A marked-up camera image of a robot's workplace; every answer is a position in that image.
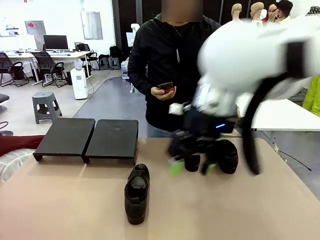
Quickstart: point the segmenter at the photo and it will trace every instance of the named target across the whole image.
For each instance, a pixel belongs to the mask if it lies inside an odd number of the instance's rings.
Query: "person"
[[[302,107],[320,117],[320,76],[312,78]]]
[[[169,114],[173,103],[191,102],[200,73],[198,52],[220,25],[202,15],[199,0],[162,1],[162,13],[144,23],[135,36],[128,76],[145,95],[148,137],[171,137],[182,127],[181,117]],[[165,94],[158,88],[173,83]]]

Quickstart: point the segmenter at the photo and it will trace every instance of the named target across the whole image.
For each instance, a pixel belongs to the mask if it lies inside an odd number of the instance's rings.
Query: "gray floor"
[[[145,119],[145,97],[135,91],[130,93],[130,84],[120,77],[106,80],[97,92],[75,114],[75,118],[99,119],[135,119],[139,121],[139,136],[147,135],[147,122]],[[320,132],[277,132],[279,149],[300,160],[312,171],[294,161],[291,157],[281,153],[287,158],[288,165],[311,189],[320,200]],[[268,138],[257,132],[256,137]]]
[[[92,71],[92,77],[87,81],[87,84],[89,88],[92,84],[96,91],[106,79],[120,75],[120,70]],[[30,81],[29,84],[22,87],[14,85],[0,87],[0,93],[10,97],[3,106],[3,110],[0,111],[0,123],[8,121],[9,125],[3,130],[13,131],[15,136],[45,135],[52,124],[51,120],[41,120],[40,124],[36,124],[32,102],[32,96],[36,93],[53,92],[62,114],[66,118],[72,118],[87,101],[87,99],[75,100],[71,85],[57,88],[54,85],[42,87],[41,84],[33,85],[32,83]]]
[[[107,79],[74,115],[74,118],[138,120],[139,137],[147,136],[145,96],[121,77]]]

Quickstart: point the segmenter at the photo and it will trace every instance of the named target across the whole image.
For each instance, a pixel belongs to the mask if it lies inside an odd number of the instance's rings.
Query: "black shoe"
[[[136,165],[124,189],[124,208],[129,223],[138,225],[146,218],[150,175],[146,165]]]
[[[238,151],[236,146],[229,140],[218,141],[219,154],[218,165],[225,174],[234,174],[238,167]]]

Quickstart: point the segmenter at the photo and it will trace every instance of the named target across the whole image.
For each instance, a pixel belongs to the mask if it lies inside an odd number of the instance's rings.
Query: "white dehumidifier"
[[[74,98],[77,100],[88,98],[86,73],[83,68],[74,68],[70,71]]]

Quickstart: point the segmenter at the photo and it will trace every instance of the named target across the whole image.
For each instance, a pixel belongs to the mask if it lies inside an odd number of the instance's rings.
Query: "green jacket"
[[[320,117],[320,76],[312,78],[303,108]]]

